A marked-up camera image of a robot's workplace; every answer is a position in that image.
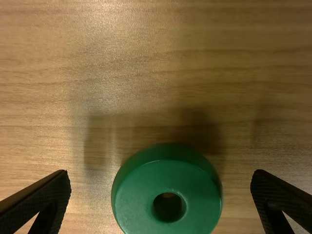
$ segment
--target wood grain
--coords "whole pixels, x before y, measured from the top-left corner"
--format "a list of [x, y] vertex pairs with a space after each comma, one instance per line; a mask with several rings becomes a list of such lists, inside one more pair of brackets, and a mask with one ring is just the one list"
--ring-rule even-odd
[[120, 234], [120, 165], [179, 141], [222, 178], [214, 233], [263, 234], [255, 169], [312, 193], [311, 12], [308, 0], [0, 1], [0, 199], [66, 169], [60, 233]]

